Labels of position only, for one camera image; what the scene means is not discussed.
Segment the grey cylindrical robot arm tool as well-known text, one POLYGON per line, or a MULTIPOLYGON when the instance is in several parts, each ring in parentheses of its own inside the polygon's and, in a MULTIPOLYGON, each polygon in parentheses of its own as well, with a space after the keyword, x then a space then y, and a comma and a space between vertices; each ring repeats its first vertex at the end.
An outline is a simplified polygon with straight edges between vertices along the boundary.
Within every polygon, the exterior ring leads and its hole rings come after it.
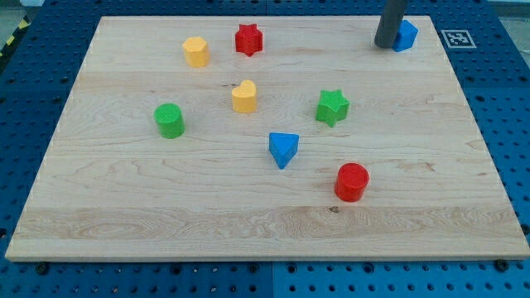
POLYGON ((395 42, 408 0, 387 0, 380 16, 374 44, 379 48, 390 48, 395 42))

